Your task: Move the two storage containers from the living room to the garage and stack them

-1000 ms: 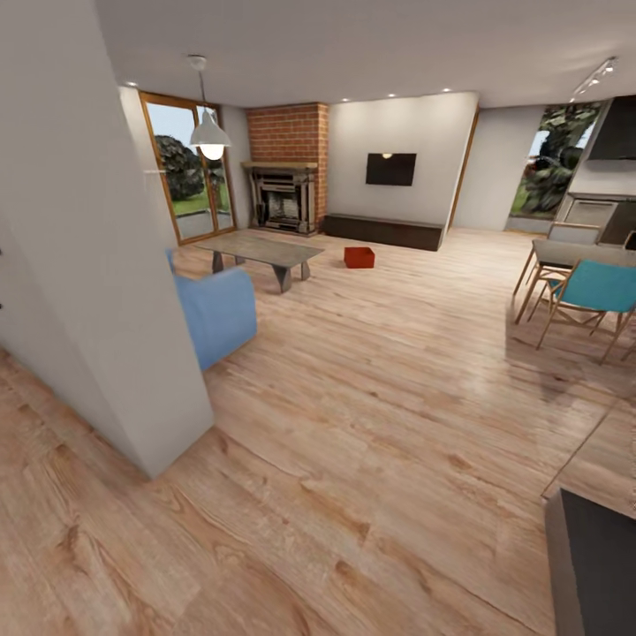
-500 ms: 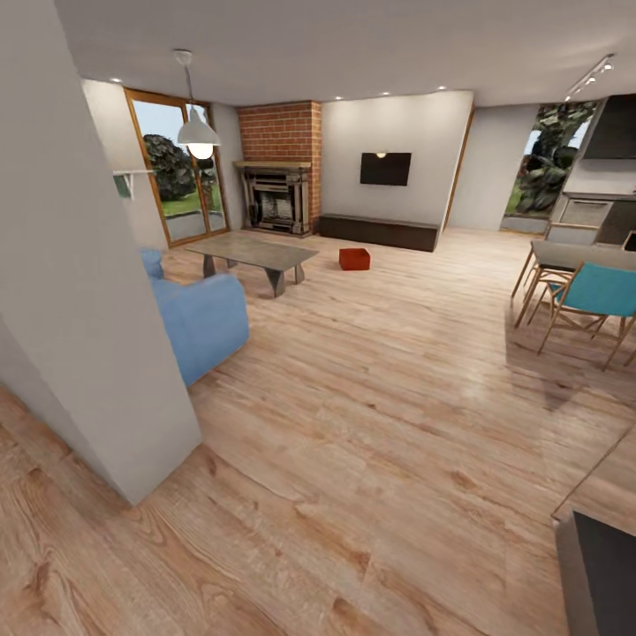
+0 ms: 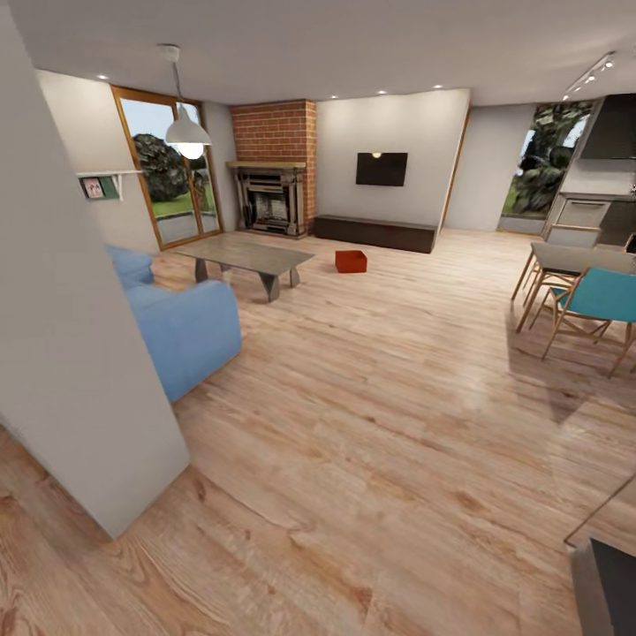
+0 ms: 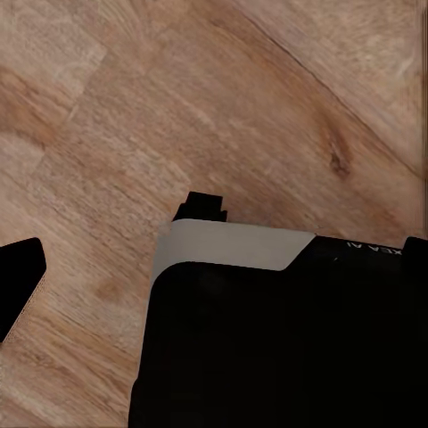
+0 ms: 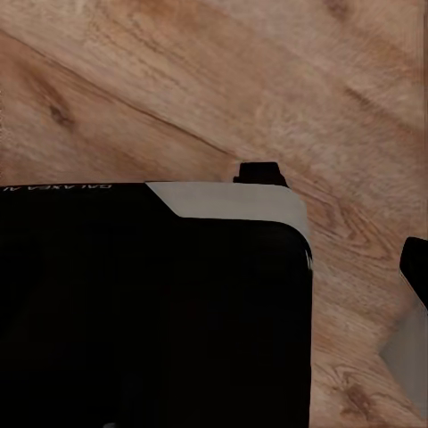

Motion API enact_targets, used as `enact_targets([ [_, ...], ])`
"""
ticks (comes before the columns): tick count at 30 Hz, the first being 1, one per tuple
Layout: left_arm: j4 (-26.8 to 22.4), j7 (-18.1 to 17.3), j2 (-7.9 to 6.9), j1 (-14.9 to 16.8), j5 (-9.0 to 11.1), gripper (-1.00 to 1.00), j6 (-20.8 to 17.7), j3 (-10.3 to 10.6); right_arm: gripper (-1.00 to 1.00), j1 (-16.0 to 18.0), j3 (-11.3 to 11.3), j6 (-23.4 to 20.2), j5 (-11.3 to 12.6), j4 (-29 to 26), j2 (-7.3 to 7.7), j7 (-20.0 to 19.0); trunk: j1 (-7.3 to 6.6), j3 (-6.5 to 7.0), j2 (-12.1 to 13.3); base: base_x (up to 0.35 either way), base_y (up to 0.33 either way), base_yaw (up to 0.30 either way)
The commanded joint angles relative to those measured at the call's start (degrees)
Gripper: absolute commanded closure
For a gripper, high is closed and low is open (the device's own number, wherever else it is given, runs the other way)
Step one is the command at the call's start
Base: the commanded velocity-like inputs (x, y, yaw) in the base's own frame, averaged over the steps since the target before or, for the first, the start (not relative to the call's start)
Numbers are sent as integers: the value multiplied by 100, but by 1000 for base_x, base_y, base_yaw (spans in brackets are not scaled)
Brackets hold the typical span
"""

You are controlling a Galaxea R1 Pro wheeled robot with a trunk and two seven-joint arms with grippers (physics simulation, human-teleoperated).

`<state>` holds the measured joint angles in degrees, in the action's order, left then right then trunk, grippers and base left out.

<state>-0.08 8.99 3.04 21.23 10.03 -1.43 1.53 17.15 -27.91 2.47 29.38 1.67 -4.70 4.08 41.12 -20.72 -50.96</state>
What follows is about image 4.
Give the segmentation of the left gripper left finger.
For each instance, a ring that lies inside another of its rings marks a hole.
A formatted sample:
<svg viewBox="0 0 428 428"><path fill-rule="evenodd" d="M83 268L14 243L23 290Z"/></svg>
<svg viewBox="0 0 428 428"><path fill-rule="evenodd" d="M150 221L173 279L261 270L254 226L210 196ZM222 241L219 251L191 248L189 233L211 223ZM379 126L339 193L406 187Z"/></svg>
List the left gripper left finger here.
<svg viewBox="0 0 428 428"><path fill-rule="evenodd" d="M46 271L38 237L0 247L0 344Z"/></svg>

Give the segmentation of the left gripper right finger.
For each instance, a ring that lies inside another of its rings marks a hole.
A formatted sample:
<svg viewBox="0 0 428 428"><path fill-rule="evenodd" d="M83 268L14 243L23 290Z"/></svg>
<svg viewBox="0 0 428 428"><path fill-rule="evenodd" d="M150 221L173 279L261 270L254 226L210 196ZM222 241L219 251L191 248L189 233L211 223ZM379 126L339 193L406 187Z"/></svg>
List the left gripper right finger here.
<svg viewBox="0 0 428 428"><path fill-rule="evenodd" d="M428 308L428 240L409 236L399 267Z"/></svg>

